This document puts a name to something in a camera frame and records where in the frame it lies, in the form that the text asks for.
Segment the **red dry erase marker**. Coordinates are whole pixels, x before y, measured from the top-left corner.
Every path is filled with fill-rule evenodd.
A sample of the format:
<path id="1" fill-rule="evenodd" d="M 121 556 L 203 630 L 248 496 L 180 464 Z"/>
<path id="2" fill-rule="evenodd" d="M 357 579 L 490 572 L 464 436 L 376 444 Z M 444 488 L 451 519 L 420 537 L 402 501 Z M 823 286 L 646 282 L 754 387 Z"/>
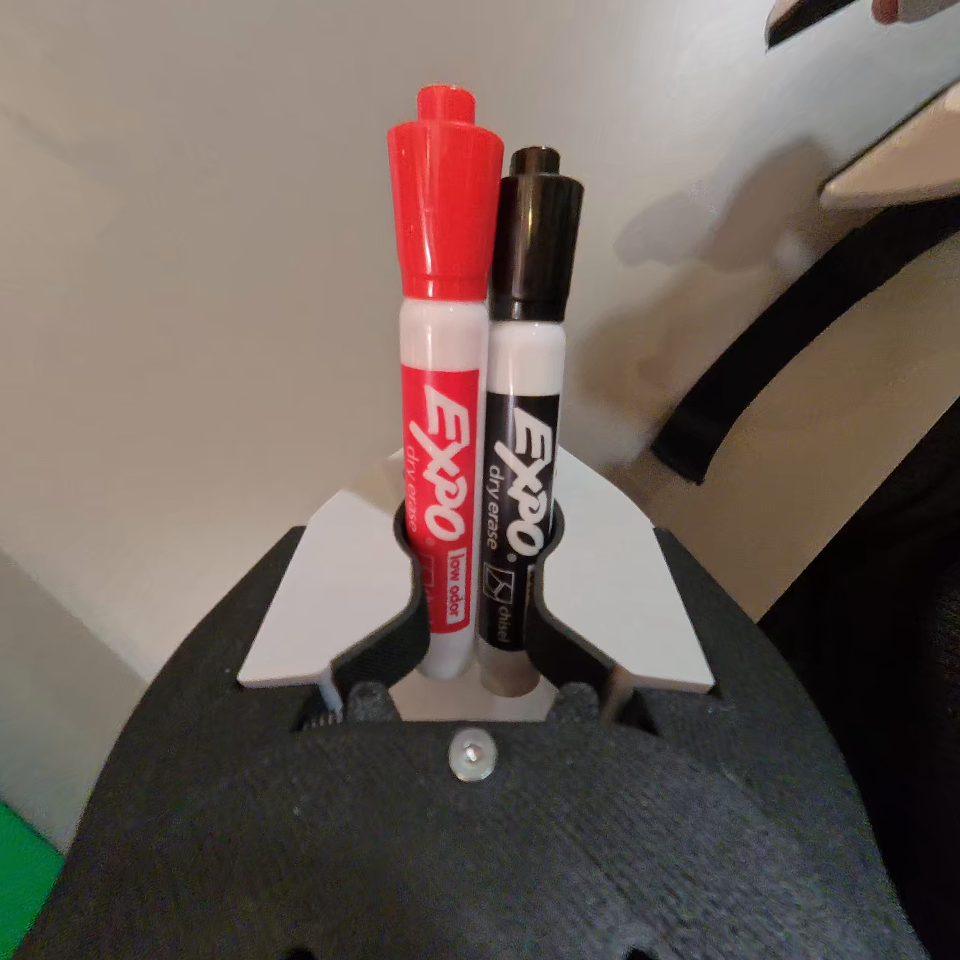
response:
<path id="1" fill-rule="evenodd" d="M 402 476 L 409 545 L 428 608 L 419 667 L 452 680 L 474 655 L 487 306 L 504 145 L 474 95 L 433 84 L 388 132 L 399 311 Z"/>

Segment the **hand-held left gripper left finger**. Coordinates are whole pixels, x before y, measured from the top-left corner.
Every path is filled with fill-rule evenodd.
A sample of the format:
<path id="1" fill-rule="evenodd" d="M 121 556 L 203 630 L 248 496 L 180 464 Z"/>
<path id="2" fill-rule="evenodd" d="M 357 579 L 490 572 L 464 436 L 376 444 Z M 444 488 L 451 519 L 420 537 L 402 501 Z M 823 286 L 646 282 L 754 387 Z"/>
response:
<path id="1" fill-rule="evenodd" d="M 395 529 L 402 474 L 396 451 L 309 518 L 239 669 L 243 688 L 312 686 L 345 707 L 356 683 L 390 687 L 423 659 L 418 569 Z"/>

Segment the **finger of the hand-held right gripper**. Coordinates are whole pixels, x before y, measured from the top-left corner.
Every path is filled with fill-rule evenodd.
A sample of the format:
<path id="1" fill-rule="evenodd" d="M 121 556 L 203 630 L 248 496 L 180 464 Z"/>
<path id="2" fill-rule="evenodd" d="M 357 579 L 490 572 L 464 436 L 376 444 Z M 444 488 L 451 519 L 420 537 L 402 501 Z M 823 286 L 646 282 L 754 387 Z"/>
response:
<path id="1" fill-rule="evenodd" d="M 767 50 L 792 40 L 855 1 L 775 1 L 764 28 Z"/>
<path id="2" fill-rule="evenodd" d="M 825 182 L 826 210 L 871 210 L 959 194 L 959 99 L 934 98 Z"/>

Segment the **black dry erase marker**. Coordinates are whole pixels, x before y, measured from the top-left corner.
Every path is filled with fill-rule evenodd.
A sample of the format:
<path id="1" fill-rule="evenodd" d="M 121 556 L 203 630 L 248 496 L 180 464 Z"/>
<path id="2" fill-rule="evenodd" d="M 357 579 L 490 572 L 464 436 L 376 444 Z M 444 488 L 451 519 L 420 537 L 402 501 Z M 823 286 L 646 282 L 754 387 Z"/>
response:
<path id="1" fill-rule="evenodd" d="M 497 697 L 531 693 L 524 647 L 536 560 L 552 526 L 570 296 L 584 186 L 528 146 L 501 179 L 487 308 L 476 656 Z"/>

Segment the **green cloth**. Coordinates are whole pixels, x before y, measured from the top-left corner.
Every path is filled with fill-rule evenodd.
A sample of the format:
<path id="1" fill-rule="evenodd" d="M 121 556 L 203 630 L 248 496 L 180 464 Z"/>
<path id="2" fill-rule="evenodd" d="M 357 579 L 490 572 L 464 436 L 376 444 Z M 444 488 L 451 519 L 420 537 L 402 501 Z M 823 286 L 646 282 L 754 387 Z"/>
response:
<path id="1" fill-rule="evenodd" d="M 1 803 L 1 954 L 10 957 L 46 903 L 64 859 Z"/>

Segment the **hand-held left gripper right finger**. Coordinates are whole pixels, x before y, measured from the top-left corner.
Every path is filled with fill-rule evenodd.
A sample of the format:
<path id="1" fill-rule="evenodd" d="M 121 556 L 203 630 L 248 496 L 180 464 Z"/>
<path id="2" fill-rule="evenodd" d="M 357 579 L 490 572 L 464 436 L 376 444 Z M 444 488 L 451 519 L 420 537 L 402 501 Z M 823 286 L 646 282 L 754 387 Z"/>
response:
<path id="1" fill-rule="evenodd" d="M 643 690 L 714 688 L 654 524 L 570 454 L 558 455 L 550 539 L 533 567 L 527 653 L 555 689 L 591 688 L 607 719 Z"/>

